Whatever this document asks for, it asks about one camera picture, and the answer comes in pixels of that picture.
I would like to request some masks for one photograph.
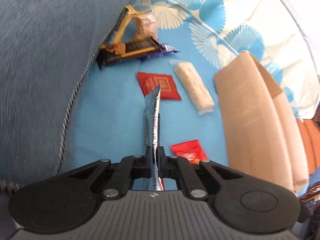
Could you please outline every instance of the white snack bar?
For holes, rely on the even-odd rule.
[[[213,112],[214,102],[195,67],[190,62],[180,62],[174,72],[199,114]]]

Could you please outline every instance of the plastic wrapper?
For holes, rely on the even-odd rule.
[[[171,145],[175,155],[185,157],[190,163],[199,164],[200,160],[208,159],[198,140]]]
[[[143,190],[164,190],[163,181],[158,177],[157,148],[158,148],[158,117],[160,111],[160,86],[156,86],[144,98],[144,132],[143,149],[152,146],[152,170],[151,178],[143,179]]]
[[[174,72],[198,110],[198,113],[206,114],[213,112],[214,102],[212,97],[194,66],[190,62],[171,63],[177,64]]]
[[[137,79],[144,96],[160,85],[161,99],[181,100],[171,75],[137,72]]]
[[[111,66],[115,63],[130,59],[146,60],[153,57],[167,56],[178,52],[169,44],[159,44],[153,38],[138,41],[128,41],[119,44],[102,44],[97,57],[100,68]]]
[[[135,34],[133,40],[139,40],[152,37],[158,40],[158,26],[157,21],[151,10],[145,11],[143,14],[136,15],[134,22],[138,32]]]
[[[121,19],[121,22],[118,25],[116,32],[114,33],[114,37],[113,37],[113,40],[111,41],[111,44],[115,45],[115,44],[121,43],[122,37],[124,35],[124,31],[129,25],[129,23],[132,21],[132,19],[142,14],[144,14],[144,11],[138,12],[130,4],[128,4],[125,7],[124,16]]]

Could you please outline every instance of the gray ribbed plate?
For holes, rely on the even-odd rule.
[[[20,229],[12,240],[294,240],[291,232],[249,235],[214,216],[206,202],[186,198],[181,191],[128,191],[119,200],[103,202],[84,225],[56,235]]]

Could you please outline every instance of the cardboard box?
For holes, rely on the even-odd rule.
[[[242,52],[214,76],[229,166],[299,192],[308,164],[290,104],[268,71]]]

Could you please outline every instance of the red square packet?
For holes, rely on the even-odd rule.
[[[137,72],[137,79],[144,96],[160,85],[161,99],[181,100],[177,86],[171,75]]]
[[[199,164],[201,160],[208,159],[199,140],[193,140],[171,145],[170,149],[175,155],[187,158],[191,163]]]

